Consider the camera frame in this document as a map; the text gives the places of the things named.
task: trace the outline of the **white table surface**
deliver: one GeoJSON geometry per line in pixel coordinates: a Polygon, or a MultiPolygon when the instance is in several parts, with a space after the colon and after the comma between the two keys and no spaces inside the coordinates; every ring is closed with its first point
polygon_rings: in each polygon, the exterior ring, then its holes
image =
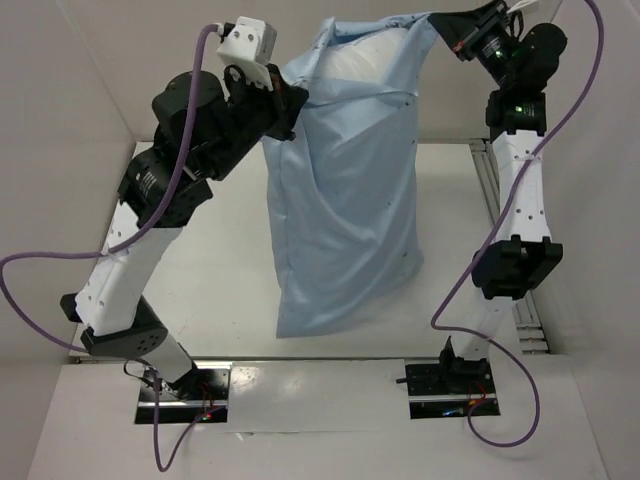
{"type": "MultiPolygon", "coordinates": [[[[500,417],[476,419],[496,441],[523,435],[531,388],[492,355],[500,417]]],[[[139,382],[122,366],[62,369],[29,480],[605,480],[568,361],[529,356],[542,420],[527,444],[495,449],[461,418],[410,420],[400,360],[236,364],[229,422],[200,425],[168,474],[153,460],[151,427],[134,425],[139,382]]],[[[164,460],[184,425],[162,425],[164,460]]]]}
{"type": "MultiPolygon", "coordinates": [[[[141,143],[137,151],[148,148],[141,143]]],[[[431,315],[489,231],[468,145],[424,144],[416,160],[418,234],[425,263],[410,284],[370,303],[351,331],[276,339],[278,287],[257,147],[201,205],[154,272],[145,296],[196,357],[391,358],[437,356],[446,334],[431,315]]],[[[471,282],[442,321],[464,318],[471,282]]]]}

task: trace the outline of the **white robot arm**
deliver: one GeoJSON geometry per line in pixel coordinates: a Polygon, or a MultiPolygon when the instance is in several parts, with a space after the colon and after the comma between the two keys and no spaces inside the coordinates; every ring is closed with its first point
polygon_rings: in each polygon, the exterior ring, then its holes
{"type": "Polygon", "coordinates": [[[429,21],[460,60],[477,58],[499,86],[489,98],[486,123],[499,169],[501,216],[506,217],[472,270],[476,302],[464,326],[484,338],[456,331],[440,354],[439,381],[464,391],[485,377],[485,339],[496,335],[507,312],[562,260],[562,245],[552,242],[546,221],[542,152],[537,147],[547,130],[543,90],[558,69],[567,38],[557,26],[543,23],[521,39],[523,17],[510,12],[504,0],[468,12],[432,14],[429,21]],[[506,211],[511,187],[528,161],[506,211]]]}
{"type": "MultiPolygon", "coordinates": [[[[504,211],[510,187],[518,172],[541,141],[542,138],[536,132],[519,130],[514,135],[504,132],[493,142],[499,170],[501,211],[504,211]]],[[[495,238],[495,243],[512,242],[514,238],[519,238],[516,242],[519,241],[520,245],[515,243],[511,245],[514,246],[516,250],[514,253],[519,254],[520,259],[512,257],[514,259],[512,267],[520,271],[526,268],[527,260],[537,256],[532,260],[543,258],[546,260],[546,263],[537,263],[537,273],[539,276],[543,273],[546,275],[549,272],[540,269],[546,266],[550,271],[550,268],[562,258],[562,246],[551,242],[551,232],[546,220],[542,191],[542,154],[533,160],[527,170],[516,193],[515,201],[495,238]]],[[[535,271],[529,276],[532,277],[529,288],[535,288],[541,279],[536,280],[535,271]]],[[[475,309],[467,326],[493,338],[504,316],[513,310],[526,290],[518,288],[514,293],[514,296],[487,298],[482,288],[477,288],[474,292],[475,309]]],[[[465,360],[475,361],[487,358],[489,344],[480,337],[456,333],[452,335],[451,344],[456,355],[465,360]]]]}
{"type": "MultiPolygon", "coordinates": [[[[138,242],[100,258],[84,288],[60,302],[69,319],[86,325],[81,339],[90,355],[141,359],[178,392],[192,388],[198,371],[142,296],[144,288],[194,210],[213,197],[207,179],[223,180],[264,135],[293,139],[291,129],[308,98],[308,92],[287,85],[269,63],[276,40],[271,26],[240,17],[235,24],[218,26],[218,34],[229,97],[225,99],[214,75],[200,73],[191,148],[169,207],[138,242]]],[[[153,147],[127,168],[103,252],[138,232],[167,190],[190,84],[187,72],[153,100],[159,122],[153,147]]]]}

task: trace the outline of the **pillow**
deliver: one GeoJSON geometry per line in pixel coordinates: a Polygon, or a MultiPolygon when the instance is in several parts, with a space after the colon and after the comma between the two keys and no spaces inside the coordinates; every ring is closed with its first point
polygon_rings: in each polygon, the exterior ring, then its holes
{"type": "Polygon", "coordinates": [[[428,14],[326,20],[283,69],[309,91],[296,139],[264,138],[278,337],[351,328],[367,300],[423,263],[416,232],[418,77],[437,33],[428,14]]]}

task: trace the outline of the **purple cable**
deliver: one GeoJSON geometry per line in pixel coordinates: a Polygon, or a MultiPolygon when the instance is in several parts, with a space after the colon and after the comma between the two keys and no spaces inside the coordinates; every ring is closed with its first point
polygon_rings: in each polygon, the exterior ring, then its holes
{"type": "Polygon", "coordinates": [[[182,441],[184,440],[184,438],[187,436],[187,433],[189,433],[191,429],[195,427],[198,423],[200,423],[200,421],[203,418],[205,418],[207,415],[217,410],[220,410],[223,407],[211,408],[206,412],[204,412],[203,414],[196,416],[193,422],[191,422],[189,426],[184,429],[184,431],[178,438],[178,441],[173,447],[173,451],[171,452],[171,456],[169,457],[169,461],[167,462],[167,465],[163,466],[162,459],[160,458],[160,444],[158,442],[158,428],[160,424],[160,391],[162,390],[162,384],[160,383],[158,374],[153,368],[149,368],[149,372],[153,377],[153,396],[154,396],[153,397],[154,398],[154,401],[153,401],[154,403],[153,405],[153,453],[156,458],[156,465],[158,467],[158,470],[160,471],[160,473],[165,473],[171,468],[171,465],[173,464],[173,460],[176,458],[176,454],[178,453],[178,449],[180,448],[180,445],[182,444],[182,441]]]}
{"type": "MultiPolygon", "coordinates": [[[[187,116],[184,124],[184,132],[182,134],[182,141],[180,143],[180,150],[178,152],[178,158],[176,159],[176,166],[171,175],[171,179],[169,180],[169,185],[167,187],[158,208],[153,213],[151,218],[144,224],[144,226],[136,232],[131,238],[123,241],[122,243],[116,245],[115,247],[111,247],[109,249],[109,254],[118,253],[125,248],[130,247],[138,240],[140,240],[144,235],[147,234],[149,230],[151,230],[158,220],[162,217],[165,210],[169,206],[171,202],[171,198],[178,187],[178,183],[180,181],[180,176],[182,175],[182,170],[187,161],[187,155],[189,153],[189,147],[191,145],[191,134],[193,132],[193,124],[196,118],[196,103],[197,103],[197,92],[198,86],[200,83],[200,70],[202,69],[202,59],[204,57],[204,47],[207,40],[207,37],[210,33],[214,33],[218,31],[218,25],[207,25],[200,32],[200,36],[198,37],[198,43],[196,44],[196,53],[195,58],[193,60],[193,73],[191,75],[191,86],[189,90],[189,103],[187,106],[187,116]]],[[[75,352],[83,352],[86,353],[84,348],[79,348],[70,343],[67,343],[59,338],[54,337],[45,329],[43,329],[40,325],[35,323],[33,320],[29,318],[29,316],[22,310],[22,308],[16,303],[15,299],[9,292],[9,288],[7,287],[7,283],[4,278],[4,267],[15,261],[22,260],[27,258],[51,258],[58,260],[88,260],[91,258],[101,258],[104,255],[101,252],[86,252],[86,253],[58,253],[58,252],[24,252],[24,253],[16,253],[13,255],[9,255],[0,260],[0,290],[4,294],[4,298],[7,299],[11,308],[15,310],[18,316],[25,321],[27,325],[33,328],[37,333],[42,335],[47,340],[60,345],[61,347],[67,348],[69,350],[73,350],[75,352]]]]}
{"type": "MultiPolygon", "coordinates": [[[[591,8],[591,11],[593,12],[593,15],[596,19],[596,23],[598,25],[598,49],[596,52],[595,61],[593,63],[593,68],[591,70],[591,74],[589,75],[589,79],[587,80],[587,83],[584,89],[582,90],[582,93],[576,100],[573,107],[571,107],[569,112],[564,116],[564,118],[560,121],[560,123],[558,123],[558,125],[551,131],[551,133],[549,133],[549,135],[546,138],[544,138],[540,142],[540,144],[535,148],[535,150],[531,154],[532,157],[535,157],[542,151],[542,149],[551,141],[551,139],[553,139],[558,134],[558,132],[560,132],[560,130],[564,128],[567,122],[576,113],[578,108],[580,108],[580,105],[582,105],[582,102],[584,101],[587,94],[591,90],[591,87],[593,86],[593,82],[595,81],[595,78],[596,78],[596,74],[600,69],[600,62],[602,61],[602,53],[604,50],[604,21],[602,19],[602,14],[600,13],[600,10],[598,9],[598,6],[596,5],[595,1],[594,0],[584,0],[584,1],[587,3],[587,5],[589,5],[589,8],[591,8]]],[[[527,172],[529,166],[531,166],[532,161],[533,161],[532,159],[527,160],[522,166],[522,168],[520,169],[520,171],[518,172],[518,175],[516,176],[513,182],[513,185],[511,186],[509,197],[507,198],[507,202],[505,203],[503,211],[500,214],[500,217],[498,217],[498,220],[496,221],[493,229],[489,233],[489,236],[482,244],[482,247],[480,248],[479,252],[474,257],[474,260],[467,267],[467,269],[464,271],[462,276],[458,279],[458,281],[453,286],[449,294],[445,297],[444,301],[442,302],[442,305],[438,307],[436,312],[433,314],[433,318],[431,319],[431,328],[433,328],[434,330],[445,331],[445,332],[467,333],[467,334],[475,335],[476,337],[480,337],[483,340],[486,340],[487,342],[489,342],[489,344],[493,345],[502,353],[504,353],[507,357],[513,360],[513,362],[516,365],[518,365],[518,367],[520,367],[520,369],[524,372],[524,374],[527,376],[527,380],[529,380],[529,383],[531,384],[531,388],[533,389],[533,396],[536,404],[535,418],[533,420],[533,425],[531,426],[527,434],[519,440],[516,440],[513,442],[507,442],[507,443],[499,443],[499,442],[494,442],[493,440],[489,440],[488,438],[482,436],[482,434],[480,434],[480,432],[478,432],[478,430],[476,430],[476,427],[473,425],[473,422],[471,421],[471,417],[473,416],[473,412],[476,410],[476,408],[481,406],[483,403],[482,402],[477,403],[471,409],[469,409],[469,414],[467,416],[467,423],[469,424],[469,428],[476,435],[476,437],[478,437],[484,443],[491,445],[492,447],[500,447],[500,448],[517,447],[525,443],[527,440],[529,440],[533,436],[533,434],[537,430],[538,425],[540,423],[540,394],[538,392],[538,386],[536,385],[536,382],[533,379],[533,376],[531,375],[529,370],[527,370],[527,367],[525,367],[524,364],[520,360],[518,360],[518,358],[516,358],[516,356],[513,353],[511,353],[509,350],[507,350],[505,347],[500,345],[498,342],[496,342],[492,338],[489,338],[483,333],[478,332],[476,330],[472,330],[470,328],[439,326],[437,325],[437,322],[440,316],[442,315],[442,313],[449,306],[449,303],[451,303],[451,300],[453,300],[453,298],[456,296],[456,294],[458,293],[458,291],[460,290],[464,282],[467,280],[467,278],[469,278],[469,276],[473,272],[473,269],[476,267],[476,265],[478,264],[478,262],[480,261],[484,253],[487,251],[487,249],[493,242],[493,239],[495,238],[495,236],[498,234],[500,227],[502,227],[502,224],[507,218],[507,215],[509,213],[509,210],[511,209],[511,206],[513,205],[513,201],[515,199],[516,192],[518,191],[518,187],[522,182],[522,179],[524,178],[524,175],[527,172]]]]}

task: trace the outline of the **purple wire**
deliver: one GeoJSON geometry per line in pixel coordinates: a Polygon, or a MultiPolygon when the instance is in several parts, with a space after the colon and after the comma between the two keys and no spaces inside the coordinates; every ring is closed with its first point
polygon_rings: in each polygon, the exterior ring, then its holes
{"type": "Polygon", "coordinates": [[[153,405],[153,453],[155,455],[156,458],[156,465],[158,467],[158,470],[160,471],[160,473],[165,473],[167,472],[170,468],[171,465],[173,464],[173,460],[176,458],[176,454],[178,453],[178,449],[180,448],[180,445],[182,444],[182,441],[185,439],[185,437],[187,436],[187,433],[189,433],[193,427],[195,427],[198,423],[200,423],[200,421],[205,418],[207,415],[220,410],[223,407],[215,407],[215,408],[211,408],[209,410],[207,410],[206,412],[204,412],[201,415],[196,416],[196,418],[193,420],[193,422],[191,422],[189,424],[189,426],[187,428],[184,429],[184,431],[182,432],[182,434],[180,435],[180,437],[178,438],[178,441],[176,442],[175,446],[173,447],[173,451],[171,452],[171,456],[169,457],[169,461],[167,462],[167,465],[164,466],[162,465],[162,459],[160,458],[160,444],[158,442],[158,428],[159,428],[159,424],[160,424],[160,391],[162,390],[162,384],[160,382],[160,379],[158,378],[158,374],[156,373],[156,371],[153,368],[149,368],[149,372],[151,373],[151,376],[153,377],[153,397],[154,397],[154,405],[153,405]]]}
{"type": "MultiPolygon", "coordinates": [[[[176,159],[176,166],[171,175],[171,179],[169,180],[169,185],[167,186],[167,190],[158,205],[158,208],[153,213],[151,218],[147,220],[144,226],[138,230],[134,235],[132,235],[127,240],[122,243],[111,247],[109,249],[109,254],[118,253],[125,248],[130,247],[138,240],[140,240],[144,235],[151,230],[158,220],[162,217],[164,212],[166,211],[169,203],[171,202],[171,198],[178,187],[178,183],[180,182],[180,177],[182,175],[182,170],[184,169],[184,165],[187,161],[187,155],[189,154],[189,147],[191,146],[191,134],[193,132],[193,124],[196,118],[196,104],[197,104],[197,95],[198,95],[198,87],[200,84],[200,71],[202,69],[202,59],[204,57],[204,47],[206,44],[207,37],[210,33],[214,33],[218,31],[218,25],[207,25],[200,32],[200,36],[198,37],[198,43],[196,44],[196,53],[195,58],[193,60],[193,73],[191,75],[191,86],[189,90],[189,103],[187,106],[187,116],[184,124],[184,132],[182,134],[182,141],[180,143],[180,150],[178,152],[178,158],[176,159]]],[[[16,253],[13,255],[9,255],[0,260],[0,290],[4,295],[4,298],[7,299],[11,308],[18,314],[18,316],[24,320],[24,322],[29,325],[32,329],[34,329],[37,333],[42,335],[47,340],[60,345],[61,347],[67,348],[69,350],[73,350],[75,352],[83,352],[86,353],[84,348],[76,347],[70,343],[67,343],[55,336],[51,335],[45,329],[43,329],[40,325],[35,323],[29,316],[25,313],[24,310],[16,303],[15,299],[11,295],[9,288],[7,287],[7,283],[4,277],[4,267],[15,261],[15,260],[23,260],[27,258],[50,258],[57,260],[88,260],[92,258],[101,258],[104,255],[101,252],[86,252],[86,253],[58,253],[58,252],[24,252],[24,253],[16,253]]]]}
{"type": "MultiPolygon", "coordinates": [[[[589,8],[591,8],[591,11],[593,12],[593,15],[594,15],[594,17],[596,19],[596,23],[598,25],[598,49],[597,49],[597,52],[596,52],[595,60],[593,62],[593,68],[591,69],[591,74],[589,75],[589,79],[587,80],[587,83],[586,83],[584,89],[582,90],[582,93],[580,94],[580,96],[576,100],[576,102],[573,105],[573,107],[571,107],[569,112],[564,116],[564,118],[560,121],[560,123],[558,123],[558,125],[551,131],[551,133],[549,133],[549,135],[546,138],[544,138],[540,142],[540,144],[535,148],[535,150],[531,154],[532,157],[535,157],[536,155],[538,155],[542,151],[542,149],[551,141],[551,139],[553,139],[558,134],[558,132],[560,132],[560,130],[562,130],[564,128],[564,126],[567,124],[567,122],[576,113],[578,108],[580,108],[580,105],[582,105],[582,102],[584,102],[584,99],[586,98],[587,94],[591,90],[591,87],[593,86],[593,82],[595,81],[595,78],[596,78],[596,75],[598,73],[598,70],[600,69],[600,62],[602,61],[602,53],[603,53],[603,50],[604,50],[604,21],[602,19],[602,14],[600,13],[600,10],[598,9],[598,6],[596,5],[595,1],[594,0],[584,0],[584,1],[587,3],[589,8]]],[[[498,234],[498,231],[500,230],[500,227],[502,227],[502,224],[504,223],[505,219],[507,218],[507,215],[509,213],[509,210],[511,209],[511,206],[513,205],[513,201],[515,199],[516,192],[518,191],[518,187],[519,187],[520,183],[522,182],[522,179],[524,178],[525,173],[527,172],[527,170],[531,166],[532,161],[533,161],[532,159],[527,160],[524,163],[524,165],[522,166],[522,168],[520,169],[520,171],[518,172],[518,175],[516,176],[516,178],[515,178],[515,180],[513,182],[513,185],[511,186],[511,190],[509,192],[509,196],[507,198],[507,201],[506,201],[506,203],[504,205],[503,211],[500,214],[500,217],[498,217],[498,220],[496,221],[495,225],[493,226],[493,229],[489,233],[489,236],[487,237],[487,239],[482,244],[482,247],[480,248],[480,250],[478,251],[478,253],[474,257],[474,259],[471,262],[471,264],[467,267],[467,269],[464,271],[462,276],[455,283],[455,285],[453,286],[451,291],[447,294],[447,296],[445,297],[444,301],[442,302],[442,305],[440,305],[438,307],[436,312],[433,314],[433,317],[431,318],[431,328],[433,328],[434,330],[445,331],[445,332],[467,333],[467,334],[475,335],[476,337],[482,338],[483,340],[486,340],[491,345],[493,345],[498,350],[500,350],[502,353],[504,353],[507,357],[509,357],[516,365],[518,365],[518,367],[524,372],[524,374],[527,377],[527,380],[529,380],[529,383],[531,384],[531,388],[533,390],[533,396],[534,396],[535,404],[536,404],[535,418],[534,418],[533,424],[532,424],[531,428],[529,429],[529,431],[527,432],[527,434],[524,437],[520,438],[519,440],[516,440],[516,441],[513,441],[513,442],[507,442],[507,443],[499,443],[499,442],[494,442],[493,440],[489,440],[488,438],[484,437],[482,434],[480,434],[480,432],[478,432],[478,430],[476,430],[476,427],[473,425],[473,422],[471,421],[471,417],[473,415],[473,412],[476,410],[476,408],[481,406],[484,402],[477,403],[471,409],[469,409],[468,416],[467,416],[467,423],[469,424],[469,428],[471,429],[471,431],[480,440],[482,440],[484,443],[486,443],[488,445],[491,445],[492,447],[500,447],[500,448],[517,447],[519,445],[522,445],[526,441],[528,441],[533,436],[533,434],[537,430],[538,425],[540,423],[540,394],[538,392],[538,386],[536,385],[536,382],[533,379],[533,376],[531,375],[531,373],[529,372],[527,367],[525,367],[524,364],[520,360],[518,360],[518,358],[516,358],[516,356],[513,353],[511,353],[509,350],[507,350],[505,347],[500,345],[498,342],[496,342],[492,338],[489,338],[486,335],[484,335],[483,333],[478,332],[476,330],[472,330],[470,328],[452,327],[452,326],[439,326],[439,325],[437,325],[437,322],[438,322],[438,319],[440,318],[440,316],[442,315],[442,313],[449,306],[449,303],[451,303],[451,300],[453,300],[453,298],[456,296],[456,294],[458,293],[458,291],[460,290],[460,288],[462,287],[464,282],[467,280],[467,278],[469,278],[469,276],[473,272],[474,268],[476,267],[476,265],[478,264],[478,262],[480,261],[480,259],[484,255],[484,253],[487,251],[487,249],[489,248],[489,246],[493,242],[493,239],[498,234]]]]}

